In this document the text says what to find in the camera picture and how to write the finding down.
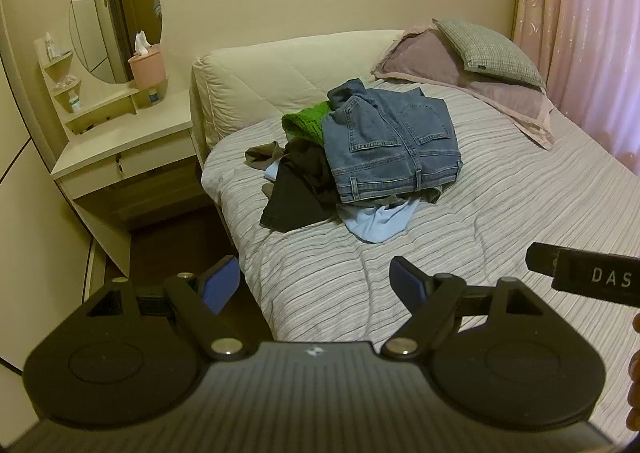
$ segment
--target bedspread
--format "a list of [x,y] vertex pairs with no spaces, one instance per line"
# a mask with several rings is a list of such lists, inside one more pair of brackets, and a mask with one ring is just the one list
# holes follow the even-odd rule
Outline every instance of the bedspread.
[[[416,85],[376,86],[406,91]],[[384,243],[358,240],[337,218],[284,234],[260,227],[264,179],[244,165],[244,151],[273,140],[284,144],[279,118],[228,136],[209,155],[202,184],[222,206],[246,282],[274,337],[370,340],[378,348],[409,318],[389,287],[396,255],[470,285],[516,276],[602,355],[607,385],[593,422],[613,439],[629,438],[626,369],[640,348],[631,328],[635,309],[553,291],[548,277],[527,271],[524,258],[535,240],[640,256],[640,180],[557,110],[551,120],[558,143],[546,151],[478,99],[443,86],[421,88],[447,102],[464,166],[436,204],[421,202],[406,230]],[[464,327],[478,321],[468,319]]]

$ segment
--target bottle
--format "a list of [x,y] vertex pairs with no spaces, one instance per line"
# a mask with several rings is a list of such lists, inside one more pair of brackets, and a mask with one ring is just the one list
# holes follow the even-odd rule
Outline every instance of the bottle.
[[71,109],[75,114],[77,114],[82,108],[82,104],[80,103],[80,98],[75,91],[70,91],[69,93],[69,104],[71,105]]
[[158,96],[158,89],[156,87],[152,87],[149,89],[149,99],[151,100],[151,104],[155,105],[160,101],[160,97]]
[[53,38],[49,31],[44,35],[44,43],[47,46],[47,56],[49,56],[49,61],[56,59],[58,52],[56,51],[56,46],[53,44]]

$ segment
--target jeans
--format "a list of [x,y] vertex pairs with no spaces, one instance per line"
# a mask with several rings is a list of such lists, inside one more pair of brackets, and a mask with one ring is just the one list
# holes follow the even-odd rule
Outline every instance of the jeans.
[[365,89],[352,79],[328,93],[324,150],[344,204],[438,188],[455,181],[462,157],[447,104],[417,88]]

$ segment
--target drawer handle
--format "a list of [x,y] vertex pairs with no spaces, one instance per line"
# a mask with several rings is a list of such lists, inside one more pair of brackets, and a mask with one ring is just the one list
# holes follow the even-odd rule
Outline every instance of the drawer handle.
[[122,158],[121,154],[117,154],[116,156],[116,166],[118,167],[118,173],[124,176],[124,170],[122,169],[122,165],[120,163],[120,159]]

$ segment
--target headboard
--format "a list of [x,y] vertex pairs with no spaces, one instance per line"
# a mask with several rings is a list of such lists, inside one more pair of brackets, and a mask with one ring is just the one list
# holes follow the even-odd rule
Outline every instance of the headboard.
[[214,50],[193,64],[207,144],[326,99],[371,69],[401,30],[359,30]]

